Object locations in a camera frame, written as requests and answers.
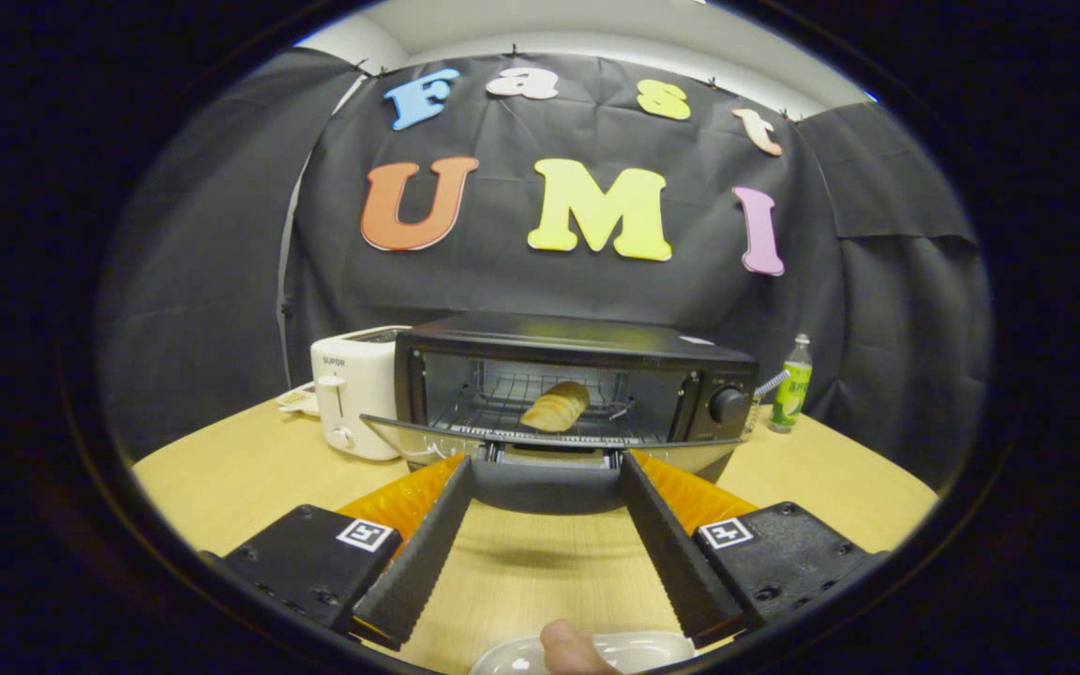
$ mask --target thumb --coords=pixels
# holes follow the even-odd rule
[[[543,665],[552,675],[621,675],[594,649],[591,633],[557,619],[540,631]]]

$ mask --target green label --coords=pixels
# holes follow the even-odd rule
[[[777,397],[772,401],[772,416],[769,419],[783,427],[793,427],[807,397],[811,366],[787,362],[783,367],[789,372],[789,379],[779,386]]]

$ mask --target orange soft pad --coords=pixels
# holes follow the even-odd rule
[[[458,469],[458,464],[461,464],[462,458],[464,456],[450,457],[403,475],[394,483],[378,487],[377,490],[349,503],[336,513],[397,529],[399,535],[402,535],[402,545],[394,552],[397,556],[402,552],[402,546],[406,545],[419,529],[423,517],[432,510],[432,504],[436,503],[436,498],[449,483],[453,472]]]
[[[693,536],[696,529],[708,523],[727,521],[729,517],[753,513],[757,509],[708,480],[699,478],[693,473],[681,471],[676,465],[648,457],[644,453],[633,450],[631,454],[689,536]]]

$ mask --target blue letter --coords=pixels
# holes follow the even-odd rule
[[[386,98],[393,98],[394,106],[399,108],[399,119],[394,121],[394,131],[402,132],[411,124],[420,123],[428,118],[441,114],[444,106],[436,102],[449,97],[453,90],[445,80],[453,80],[461,73],[455,68],[445,68],[443,71],[434,72],[387,91]]]

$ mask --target bread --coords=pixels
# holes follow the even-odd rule
[[[519,416],[519,422],[540,431],[568,431],[589,405],[591,393],[586,392],[586,388],[578,381],[562,381],[540,394],[531,407]]]

